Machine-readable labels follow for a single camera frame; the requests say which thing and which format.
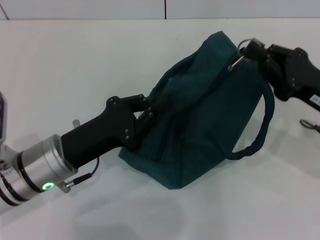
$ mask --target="white surface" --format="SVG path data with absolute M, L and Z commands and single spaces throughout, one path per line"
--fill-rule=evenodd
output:
M 1 0 L 15 19 L 164 19 L 164 0 Z
M 22 151 L 72 121 L 84 123 L 114 95 L 148 94 L 163 73 L 223 30 L 234 43 L 302 47 L 320 66 L 320 19 L 0 22 L 0 90 L 8 100 L 7 141 Z M 239 141 L 261 125 L 260 102 Z M 0 217 L 2 240 L 318 240 L 320 135 L 299 119 L 320 113 L 276 101 L 264 148 L 225 160 L 181 190 L 168 190 L 117 157 L 103 155 L 93 179 L 57 187 Z M 79 174 L 94 168 L 95 162 Z
M 314 0 L 166 0 L 167 19 L 318 18 L 319 8 Z
M 1 8 L 0 8 L 0 20 L 6 20 L 6 16 L 4 12 L 1 10 Z

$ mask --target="screw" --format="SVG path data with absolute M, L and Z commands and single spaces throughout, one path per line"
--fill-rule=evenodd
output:
M 0 171 L 5 171 L 10 168 L 10 165 L 5 160 L 0 160 Z
M 77 127 L 80 126 L 80 121 L 78 119 L 75 119 L 72 121 L 73 128 L 76 129 Z

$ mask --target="teal bag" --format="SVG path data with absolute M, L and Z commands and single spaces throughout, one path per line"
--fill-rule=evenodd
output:
M 137 152 L 123 148 L 119 157 L 168 189 L 180 189 L 225 159 L 251 156 L 265 142 L 275 109 L 267 81 L 252 62 L 238 59 L 237 48 L 222 32 L 169 69 L 150 96 L 166 94 L 173 107 L 146 136 Z M 261 96 L 265 116 L 245 149 L 232 152 Z

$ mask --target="metal ring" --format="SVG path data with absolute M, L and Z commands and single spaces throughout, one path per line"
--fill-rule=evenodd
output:
M 25 180 L 25 182 L 29 185 L 29 187 L 30 187 L 33 191 L 35 191 L 35 192 L 37 192 L 37 193 L 43 193 L 43 192 L 45 192 L 45 190 L 42 190 L 42 189 L 38 188 L 37 185 L 35 185 L 35 184 L 32 182 L 32 180 L 30 179 L 30 177 L 29 177 L 28 174 L 26 173 L 26 170 L 25 170 L 25 168 L 24 168 L 24 164 L 22 163 L 22 154 L 23 154 L 23 151 L 18 154 L 16 163 L 17 163 L 17 167 L 18 167 L 18 169 L 19 169 L 19 171 L 20 171 L 23 179 Z
M 29 199 L 25 199 L 24 197 L 20 196 L 15 190 L 14 188 L 11 186 L 11 184 L 5 179 L 5 177 L 0 173 L 0 177 L 2 178 L 2 181 L 4 183 L 4 186 L 6 187 L 6 189 L 9 191 L 9 193 L 11 193 L 12 197 L 14 197 L 15 199 L 17 199 L 20 202 L 26 202 Z
M 241 52 L 240 52 L 241 45 L 244 44 L 244 43 L 246 43 L 246 42 L 250 42 L 250 41 L 254 41 L 254 40 L 255 40 L 254 38 L 246 38 L 245 40 L 242 40 L 242 41 L 239 43 L 239 45 L 238 45 L 238 47 L 237 47 L 237 49 L 236 49 L 239 58 L 241 58 L 241 57 L 243 56 L 243 55 L 241 54 Z
M 0 188 L 0 198 L 2 198 L 3 201 L 5 201 L 7 204 L 9 204 L 10 206 L 16 207 L 19 206 L 20 204 L 15 203 L 13 201 L 11 201 L 5 194 L 4 192 L 1 190 Z

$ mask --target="cable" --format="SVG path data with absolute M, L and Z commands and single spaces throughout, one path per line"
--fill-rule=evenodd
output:
M 67 186 L 72 187 L 74 185 L 80 184 L 80 183 L 84 182 L 85 180 L 91 178 L 93 176 L 93 174 L 96 173 L 96 171 L 99 167 L 99 162 L 100 162 L 100 157 L 98 156 L 96 158 L 96 165 L 91 173 L 87 173 L 85 175 L 74 178 L 73 180 L 67 182 Z
M 304 120 L 304 119 L 300 119 L 299 122 L 300 122 L 300 124 L 301 124 L 302 126 L 304 126 L 306 129 L 320 131 L 320 126 L 319 126 L 319 125 L 312 125 L 310 122 L 308 122 L 307 120 Z
M 95 172 L 97 171 L 97 169 L 98 169 L 98 167 L 99 167 L 99 162 L 100 162 L 100 157 L 98 156 L 98 157 L 96 158 L 96 165 L 95 165 L 93 171 L 91 172 L 91 175 L 95 174 Z

